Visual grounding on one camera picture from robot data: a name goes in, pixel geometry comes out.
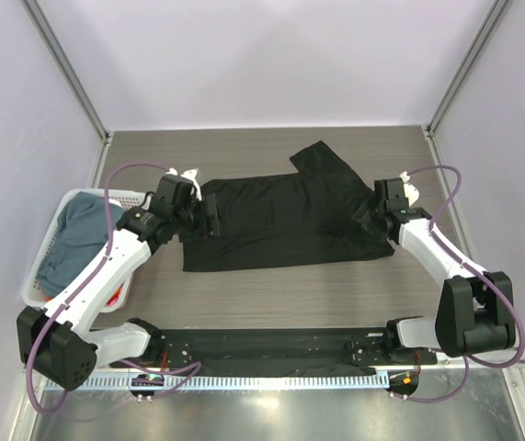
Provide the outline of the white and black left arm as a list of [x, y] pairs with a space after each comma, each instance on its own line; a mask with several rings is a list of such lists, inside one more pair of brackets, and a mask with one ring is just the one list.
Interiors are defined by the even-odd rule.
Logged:
[[123, 359], [156, 365], [164, 353], [163, 334], [156, 326], [130, 319], [102, 331], [91, 327], [116, 289], [160, 246], [174, 236], [200, 239], [220, 232], [214, 195], [180, 198], [173, 204], [155, 196], [148, 209], [129, 209], [111, 240], [63, 292], [44, 307], [28, 306], [17, 316], [22, 362], [67, 391], [80, 387], [95, 368]]

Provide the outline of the black t-shirt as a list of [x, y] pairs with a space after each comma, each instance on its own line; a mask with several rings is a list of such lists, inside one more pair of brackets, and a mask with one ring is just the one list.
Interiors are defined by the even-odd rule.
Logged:
[[388, 240], [353, 220], [372, 190], [325, 142], [290, 159], [286, 175], [212, 179], [221, 233], [183, 244], [186, 272], [372, 261], [394, 254]]

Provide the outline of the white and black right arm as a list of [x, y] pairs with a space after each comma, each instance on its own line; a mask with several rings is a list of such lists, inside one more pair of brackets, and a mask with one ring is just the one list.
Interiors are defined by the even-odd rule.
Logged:
[[517, 337], [512, 284], [503, 272], [489, 273], [466, 257], [406, 198], [369, 198], [353, 220], [372, 236], [406, 250], [440, 288], [436, 316], [395, 319], [382, 340], [384, 356], [403, 363], [416, 348], [436, 349], [446, 356], [475, 356], [508, 349]]

